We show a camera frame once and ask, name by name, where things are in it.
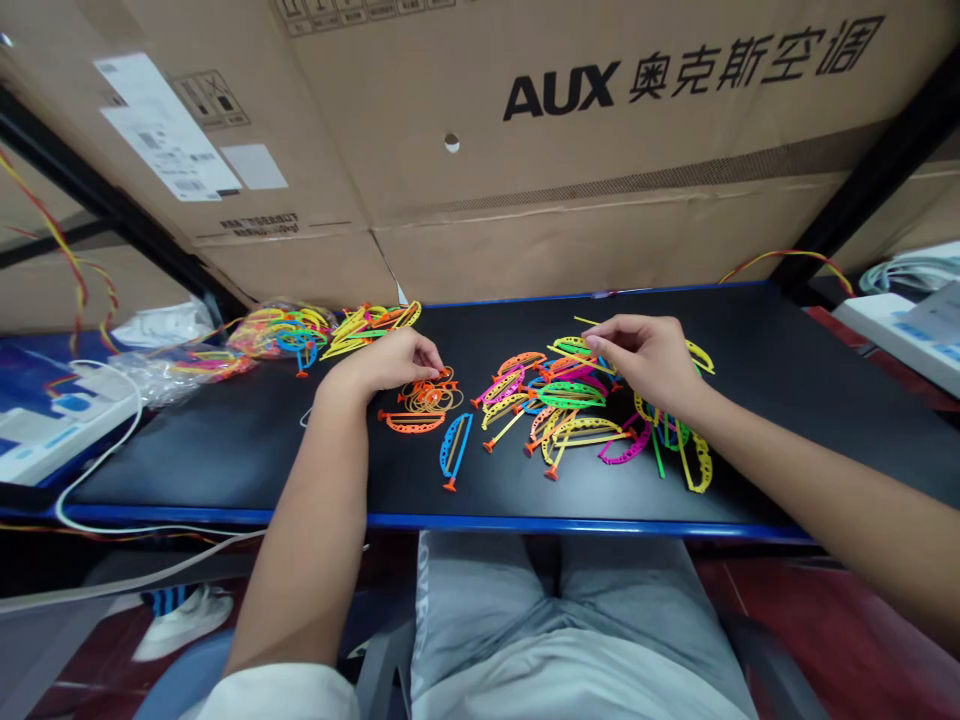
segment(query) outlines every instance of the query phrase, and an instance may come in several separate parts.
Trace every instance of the shipping label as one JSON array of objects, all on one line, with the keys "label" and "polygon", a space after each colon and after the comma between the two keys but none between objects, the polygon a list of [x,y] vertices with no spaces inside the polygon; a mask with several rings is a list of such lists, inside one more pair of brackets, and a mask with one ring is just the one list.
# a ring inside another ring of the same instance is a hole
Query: shipping label
[{"label": "shipping label", "polygon": [[243,187],[145,53],[94,62],[126,107],[100,112],[183,202]]}]

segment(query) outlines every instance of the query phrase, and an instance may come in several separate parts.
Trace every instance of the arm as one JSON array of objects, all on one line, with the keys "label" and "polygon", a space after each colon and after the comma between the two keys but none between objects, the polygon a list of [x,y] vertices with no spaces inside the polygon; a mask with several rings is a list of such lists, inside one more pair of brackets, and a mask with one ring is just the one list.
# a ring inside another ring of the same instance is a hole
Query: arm
[{"label": "arm", "polygon": [[674,318],[618,315],[584,337],[918,627],[960,649],[960,512],[723,397],[697,376]]},{"label": "arm", "polygon": [[327,374],[257,557],[224,676],[277,662],[335,664],[367,523],[367,404],[377,390],[442,371],[436,346],[404,328]]}]

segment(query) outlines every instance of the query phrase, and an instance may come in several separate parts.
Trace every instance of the black metal shelf frame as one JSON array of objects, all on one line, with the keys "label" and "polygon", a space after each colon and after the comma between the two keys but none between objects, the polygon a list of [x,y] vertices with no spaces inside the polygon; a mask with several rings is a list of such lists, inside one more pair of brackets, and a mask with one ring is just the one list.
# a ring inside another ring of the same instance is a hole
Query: black metal shelf frame
[{"label": "black metal shelf frame", "polygon": [[[960,44],[940,64],[794,244],[836,253],[960,124]],[[771,279],[799,300],[822,265],[785,257]]]},{"label": "black metal shelf frame", "polygon": [[[0,140],[95,218],[66,231],[68,244],[112,230],[200,298],[210,309],[215,323],[233,320],[247,312],[244,303],[207,272],[196,256],[178,245],[139,205],[107,182],[3,87],[0,87]],[[56,247],[54,239],[47,237],[0,252],[0,269]]]}]

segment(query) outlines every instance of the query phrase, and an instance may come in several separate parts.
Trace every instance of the black table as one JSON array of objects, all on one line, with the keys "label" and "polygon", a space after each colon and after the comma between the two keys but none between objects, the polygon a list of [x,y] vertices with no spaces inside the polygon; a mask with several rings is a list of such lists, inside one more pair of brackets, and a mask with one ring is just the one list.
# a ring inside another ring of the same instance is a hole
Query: black table
[{"label": "black table", "polygon": [[[721,392],[960,507],[956,431],[765,285],[432,307],[416,327],[437,343],[469,398],[490,384],[508,357],[545,351],[554,339],[582,332],[586,326],[574,315],[603,320],[616,313],[678,317],[687,337],[712,356],[716,375],[706,378]],[[290,363],[267,362],[203,388],[161,413],[79,488],[70,514],[123,523],[266,522],[302,437],[299,420],[328,368],[314,368],[302,380]],[[625,420],[632,412],[630,393],[612,397],[608,415]],[[539,456],[527,459],[522,452],[529,422],[518,422],[489,455],[481,441],[493,433],[481,431],[479,414],[458,492],[449,493],[439,467],[444,430],[395,433],[376,421],[381,408],[402,410],[395,393],[382,393],[371,404],[371,526],[804,537],[716,453],[705,495],[687,491],[676,453],[665,454],[661,479],[650,447],[619,466],[600,462],[597,446],[571,449],[559,481],[551,482]],[[448,423],[468,410],[465,404]],[[695,462],[692,472],[698,477]]]}]

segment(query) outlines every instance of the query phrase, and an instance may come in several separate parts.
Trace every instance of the lap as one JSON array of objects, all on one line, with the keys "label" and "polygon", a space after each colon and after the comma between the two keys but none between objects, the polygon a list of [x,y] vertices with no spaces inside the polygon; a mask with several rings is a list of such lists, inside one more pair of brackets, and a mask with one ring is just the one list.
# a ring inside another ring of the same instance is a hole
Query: lap
[{"label": "lap", "polygon": [[560,598],[522,537],[423,532],[413,698],[525,637],[564,627],[643,645],[754,715],[749,691],[686,548],[669,538],[565,536]]}]

